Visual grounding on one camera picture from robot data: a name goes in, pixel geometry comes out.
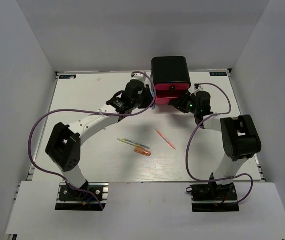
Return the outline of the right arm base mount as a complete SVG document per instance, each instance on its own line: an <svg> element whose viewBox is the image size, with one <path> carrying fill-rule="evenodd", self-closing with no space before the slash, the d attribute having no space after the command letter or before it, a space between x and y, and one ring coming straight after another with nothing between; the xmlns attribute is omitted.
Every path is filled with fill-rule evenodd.
<svg viewBox="0 0 285 240"><path fill-rule="evenodd" d="M233 183L216 186L214 183L194 184L186 188L191 195L193 213L239 212L238 195Z"/></svg>

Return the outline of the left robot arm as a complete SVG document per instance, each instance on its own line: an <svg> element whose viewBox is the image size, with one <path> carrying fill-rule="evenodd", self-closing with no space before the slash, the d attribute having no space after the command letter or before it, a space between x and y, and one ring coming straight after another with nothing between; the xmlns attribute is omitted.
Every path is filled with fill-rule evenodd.
<svg viewBox="0 0 285 240"><path fill-rule="evenodd" d="M82 145L95 134L130 116L135 109L147 109L153 102L150 86L132 79L125 90L117 92L98 111L71 123L57 123L50 135L45 152L58 166L71 194L78 200L88 195L88 181L79 167Z"/></svg>

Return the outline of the blue correction tape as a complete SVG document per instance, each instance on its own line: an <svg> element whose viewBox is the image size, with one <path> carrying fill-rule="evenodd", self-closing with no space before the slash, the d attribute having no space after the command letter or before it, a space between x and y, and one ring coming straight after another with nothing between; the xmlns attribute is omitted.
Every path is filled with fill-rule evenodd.
<svg viewBox="0 0 285 240"><path fill-rule="evenodd" d="M154 110L155 109L155 102L156 102L156 96L155 96L155 92L154 91L151 92L151 96L152 96L152 101L151 101L151 104L150 104L150 109Z"/></svg>

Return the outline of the black pink drawer organizer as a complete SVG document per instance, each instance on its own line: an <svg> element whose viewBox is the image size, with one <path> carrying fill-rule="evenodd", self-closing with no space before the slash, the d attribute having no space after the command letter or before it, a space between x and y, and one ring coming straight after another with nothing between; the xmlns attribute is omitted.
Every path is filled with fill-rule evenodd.
<svg viewBox="0 0 285 240"><path fill-rule="evenodd" d="M151 60L155 103L167 105L191 87L187 60L183 56L159 56Z"/></svg>

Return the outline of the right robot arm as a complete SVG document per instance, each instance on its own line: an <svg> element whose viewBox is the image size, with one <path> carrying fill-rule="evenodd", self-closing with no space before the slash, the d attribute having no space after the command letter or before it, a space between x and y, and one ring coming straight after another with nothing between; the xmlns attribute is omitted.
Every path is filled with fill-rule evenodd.
<svg viewBox="0 0 285 240"><path fill-rule="evenodd" d="M196 129L213 130L222 135L223 159L210 176L208 193L213 199L221 199L226 186L233 183L242 165L262 149L262 142L252 117L239 115L226 117L211 110L211 95L206 91L186 92L169 102L182 113L192 113Z"/></svg>

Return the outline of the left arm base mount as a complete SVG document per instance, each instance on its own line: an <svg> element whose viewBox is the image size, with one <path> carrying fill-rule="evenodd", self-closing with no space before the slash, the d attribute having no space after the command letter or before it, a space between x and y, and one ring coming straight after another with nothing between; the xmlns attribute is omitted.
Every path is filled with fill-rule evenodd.
<svg viewBox="0 0 285 240"><path fill-rule="evenodd" d="M107 204L109 184L90 183L87 191L92 192L104 208ZM87 192L80 192L72 189L65 182L61 182L55 203L56 211L80 211L100 212L103 211L96 198Z"/></svg>

